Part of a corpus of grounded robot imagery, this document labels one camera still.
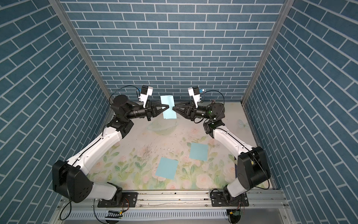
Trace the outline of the light blue square paper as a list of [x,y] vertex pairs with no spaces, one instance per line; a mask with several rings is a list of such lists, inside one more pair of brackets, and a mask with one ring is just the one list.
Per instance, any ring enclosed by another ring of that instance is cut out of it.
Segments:
[[174,97],[172,95],[160,96],[161,103],[168,105],[169,108],[163,112],[164,119],[177,119],[176,112],[172,109],[175,106]]

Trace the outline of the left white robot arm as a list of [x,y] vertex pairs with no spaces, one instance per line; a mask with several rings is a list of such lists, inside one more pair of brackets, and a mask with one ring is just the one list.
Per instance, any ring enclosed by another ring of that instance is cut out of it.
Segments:
[[54,192],[74,203],[86,199],[101,199],[113,206],[122,204],[121,187],[113,183],[92,182],[87,174],[112,146],[126,137],[134,125],[132,119],[151,120],[169,109],[169,105],[151,102],[143,94],[140,95],[139,100],[143,102],[143,105],[130,101],[126,95],[118,95],[114,98],[111,108],[115,115],[104,127],[102,133],[68,160],[58,160],[53,165]]

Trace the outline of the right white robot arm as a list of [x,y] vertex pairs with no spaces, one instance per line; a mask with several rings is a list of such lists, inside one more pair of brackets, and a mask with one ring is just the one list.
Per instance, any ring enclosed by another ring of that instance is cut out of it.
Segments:
[[196,118],[205,120],[203,127],[206,134],[224,145],[236,159],[236,178],[223,188],[222,193],[227,205],[238,204],[242,194],[269,181],[271,173],[264,149],[245,143],[229,131],[222,121],[225,118],[223,103],[200,106],[191,100],[178,103],[172,109],[191,121]]

